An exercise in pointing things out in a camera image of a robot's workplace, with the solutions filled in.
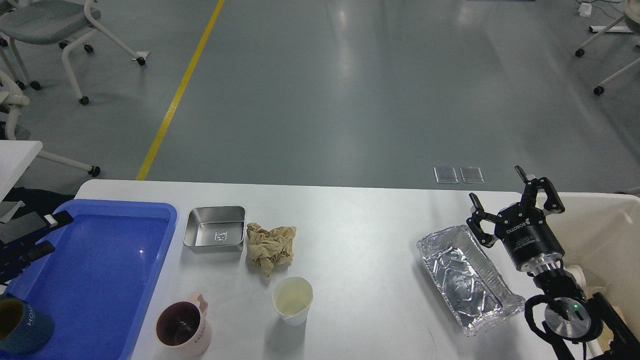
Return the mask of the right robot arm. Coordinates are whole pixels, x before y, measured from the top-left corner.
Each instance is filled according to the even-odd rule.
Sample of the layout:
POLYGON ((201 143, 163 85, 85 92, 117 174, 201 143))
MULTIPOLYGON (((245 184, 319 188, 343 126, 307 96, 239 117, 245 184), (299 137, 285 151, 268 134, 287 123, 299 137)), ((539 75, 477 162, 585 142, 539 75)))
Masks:
POLYGON ((639 340, 612 304, 601 292, 587 297, 565 269, 565 249, 547 223, 547 215, 566 210, 553 183, 547 177, 526 174, 519 165, 515 171, 524 184, 519 201, 492 214, 471 193, 466 225, 485 248, 501 242, 517 271, 530 276, 542 291, 525 302, 528 327, 551 345, 559 360, 574 358, 567 342, 586 346, 604 328, 612 331, 613 338, 609 349, 596 356, 598 360, 637 360, 639 340))

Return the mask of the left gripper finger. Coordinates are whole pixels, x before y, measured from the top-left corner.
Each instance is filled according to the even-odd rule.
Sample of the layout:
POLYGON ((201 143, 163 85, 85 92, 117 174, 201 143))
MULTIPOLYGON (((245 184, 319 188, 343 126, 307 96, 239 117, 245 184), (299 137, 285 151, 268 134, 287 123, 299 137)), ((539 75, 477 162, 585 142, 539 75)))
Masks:
POLYGON ((22 275, 33 262, 50 255, 55 246, 48 240, 23 249, 22 251, 1 256, 0 283, 7 286, 10 281, 22 275))
POLYGON ((12 219, 1 226, 1 250, 25 251, 35 246, 46 235, 68 226, 73 221, 74 218, 66 210, 45 216, 30 212, 12 219))

